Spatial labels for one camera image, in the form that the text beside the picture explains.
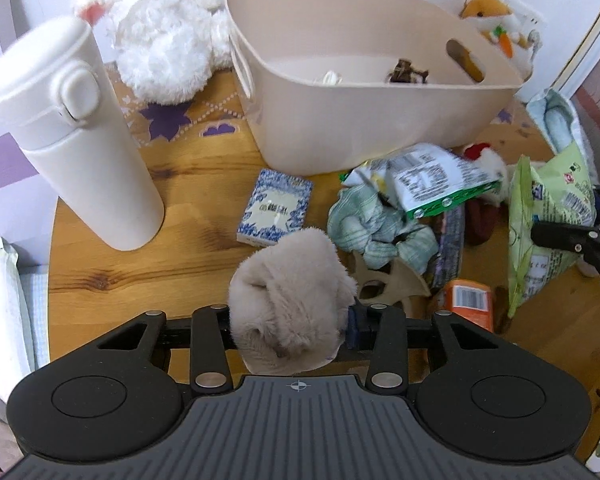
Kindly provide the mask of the light green snack bag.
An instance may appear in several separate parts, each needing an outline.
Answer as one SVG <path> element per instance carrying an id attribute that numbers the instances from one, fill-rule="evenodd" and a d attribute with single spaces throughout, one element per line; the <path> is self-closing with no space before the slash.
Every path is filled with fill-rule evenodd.
<path id="1" fill-rule="evenodd" d="M 594 188 L 585 159 L 571 143 L 541 167 L 522 156 L 509 185 L 508 312 L 540 292 L 576 261 L 559 247 L 554 228 L 589 228 L 596 217 Z"/>

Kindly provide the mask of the orange bottle with label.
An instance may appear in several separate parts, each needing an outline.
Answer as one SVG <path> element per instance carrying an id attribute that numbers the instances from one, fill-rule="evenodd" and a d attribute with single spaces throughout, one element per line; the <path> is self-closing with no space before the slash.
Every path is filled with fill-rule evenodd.
<path id="1" fill-rule="evenodd" d="M 449 281 L 438 292 L 434 310 L 448 310 L 480 327 L 494 331 L 494 307 L 490 287 L 468 280 Z"/>

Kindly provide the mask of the small white plush red heart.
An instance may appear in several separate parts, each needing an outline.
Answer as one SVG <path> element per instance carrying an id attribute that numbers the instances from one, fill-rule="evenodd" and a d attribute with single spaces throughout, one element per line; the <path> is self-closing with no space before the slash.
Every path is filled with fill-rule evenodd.
<path id="1" fill-rule="evenodd" d="M 463 155 L 472 160 L 490 177 L 498 179 L 498 187 L 483 193 L 480 198 L 493 206 L 500 206 L 508 200 L 509 176 L 504 159 L 491 148 L 489 143 L 474 143 L 464 147 Z"/>

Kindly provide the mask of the dark brown patterned scrunchie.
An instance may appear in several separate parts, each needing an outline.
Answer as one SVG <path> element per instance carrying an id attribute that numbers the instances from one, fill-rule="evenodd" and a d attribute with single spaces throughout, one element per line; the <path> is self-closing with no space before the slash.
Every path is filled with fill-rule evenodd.
<path id="1" fill-rule="evenodd" d="M 386 81 L 390 84 L 426 84 L 428 76 L 428 70 L 416 70 L 411 61 L 400 58 L 388 73 Z"/>

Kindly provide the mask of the white satin scrunchie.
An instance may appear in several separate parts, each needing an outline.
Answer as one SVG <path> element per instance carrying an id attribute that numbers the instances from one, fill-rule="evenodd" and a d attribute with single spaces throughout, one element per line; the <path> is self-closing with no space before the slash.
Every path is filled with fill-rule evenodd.
<path id="1" fill-rule="evenodd" d="M 328 70 L 321 79 L 321 83 L 325 86 L 336 86 L 337 84 L 340 84 L 341 81 L 341 75 L 333 70 Z"/>

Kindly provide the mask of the grey hair claw clip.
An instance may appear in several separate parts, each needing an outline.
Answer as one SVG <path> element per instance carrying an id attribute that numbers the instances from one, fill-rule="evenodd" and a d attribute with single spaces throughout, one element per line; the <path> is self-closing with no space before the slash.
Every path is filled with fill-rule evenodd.
<path id="1" fill-rule="evenodd" d="M 398 307 L 407 316 L 414 316 L 413 298 L 429 298 L 430 289 L 422 276 L 400 258 L 393 259 L 389 270 L 372 270 L 358 252 L 352 252 L 352 276 L 358 284 L 361 304 L 381 309 Z"/>

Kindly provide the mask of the black long toothpaste box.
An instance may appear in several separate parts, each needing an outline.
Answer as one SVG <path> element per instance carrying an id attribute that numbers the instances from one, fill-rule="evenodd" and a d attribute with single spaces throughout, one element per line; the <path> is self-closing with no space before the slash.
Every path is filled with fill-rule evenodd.
<path id="1" fill-rule="evenodd" d="M 462 270 L 465 208 L 463 205 L 438 214 L 430 223 L 438 242 L 438 252 L 431 259 L 430 286 L 442 288 L 460 276 Z"/>

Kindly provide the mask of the green plaid scrunchie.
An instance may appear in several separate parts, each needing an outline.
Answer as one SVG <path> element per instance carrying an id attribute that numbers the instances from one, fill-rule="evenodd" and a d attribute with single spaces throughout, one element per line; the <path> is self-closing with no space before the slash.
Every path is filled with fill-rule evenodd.
<path id="1" fill-rule="evenodd" d="M 401 209 L 386 205 L 370 186 L 342 188 L 329 209 L 326 231 L 344 252 L 357 252 L 370 270 L 400 259 L 419 274 L 437 255 L 439 245 L 426 224 L 408 220 Z"/>

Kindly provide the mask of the green white snack packet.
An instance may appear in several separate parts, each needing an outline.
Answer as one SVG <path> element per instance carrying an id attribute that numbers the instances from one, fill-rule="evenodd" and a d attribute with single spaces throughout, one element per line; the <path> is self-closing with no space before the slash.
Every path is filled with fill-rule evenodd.
<path id="1" fill-rule="evenodd" d="M 419 143 L 363 162 L 343 184 L 367 185 L 407 218 L 419 220 L 498 192 L 503 178 L 440 146 Z"/>

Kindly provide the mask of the blue white card box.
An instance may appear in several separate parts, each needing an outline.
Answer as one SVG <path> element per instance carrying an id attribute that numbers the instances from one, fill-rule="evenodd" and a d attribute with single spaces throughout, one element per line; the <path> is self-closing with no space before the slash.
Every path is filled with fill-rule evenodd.
<path id="1" fill-rule="evenodd" d="M 309 180 L 262 169 L 238 224 L 236 240 L 266 247 L 301 230 L 312 191 Z"/>

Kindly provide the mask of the white pillow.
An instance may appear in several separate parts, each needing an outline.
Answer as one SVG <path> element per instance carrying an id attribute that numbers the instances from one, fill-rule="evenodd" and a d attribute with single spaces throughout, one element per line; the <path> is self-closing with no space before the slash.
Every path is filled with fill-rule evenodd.
<path id="1" fill-rule="evenodd" d="M 35 370 L 29 309 L 17 269 L 18 252 L 0 237 L 0 399 Z"/>

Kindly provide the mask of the orange hamster plush with carrot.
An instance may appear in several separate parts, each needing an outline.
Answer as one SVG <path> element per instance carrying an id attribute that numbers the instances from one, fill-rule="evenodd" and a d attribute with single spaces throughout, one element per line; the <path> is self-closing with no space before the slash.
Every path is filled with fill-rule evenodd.
<path id="1" fill-rule="evenodd" d="M 460 18 L 497 47 L 516 67 L 523 81 L 533 74 L 533 64 L 542 47 L 535 18 L 524 18 L 502 0 L 466 0 Z"/>

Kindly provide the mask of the beige plastic storage bin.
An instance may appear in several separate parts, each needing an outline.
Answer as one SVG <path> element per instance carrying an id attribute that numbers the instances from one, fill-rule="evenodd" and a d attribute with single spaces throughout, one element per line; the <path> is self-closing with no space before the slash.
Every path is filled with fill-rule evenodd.
<path id="1" fill-rule="evenodd" d="M 471 24 L 425 0 L 225 0 L 240 102 L 271 168 L 313 176 L 475 140 L 521 86 Z M 426 84 L 386 81 L 400 58 Z M 328 70 L 342 77 L 325 86 Z"/>

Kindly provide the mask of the white thermos bottle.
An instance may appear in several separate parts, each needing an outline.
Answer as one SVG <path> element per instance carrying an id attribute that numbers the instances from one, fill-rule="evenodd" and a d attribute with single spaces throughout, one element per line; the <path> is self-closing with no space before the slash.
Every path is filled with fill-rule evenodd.
<path id="1" fill-rule="evenodd" d="M 52 18 L 1 54 L 0 118 L 31 165 L 107 245 L 130 252 L 158 233 L 163 201 L 86 21 Z"/>

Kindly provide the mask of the white plush lamb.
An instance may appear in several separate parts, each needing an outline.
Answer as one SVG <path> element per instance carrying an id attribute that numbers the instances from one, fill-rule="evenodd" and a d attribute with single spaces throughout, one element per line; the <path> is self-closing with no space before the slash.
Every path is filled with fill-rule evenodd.
<path id="1" fill-rule="evenodd" d="M 72 0 L 72 10 L 107 23 L 120 78 L 146 102 L 181 104 L 232 67 L 224 0 Z"/>

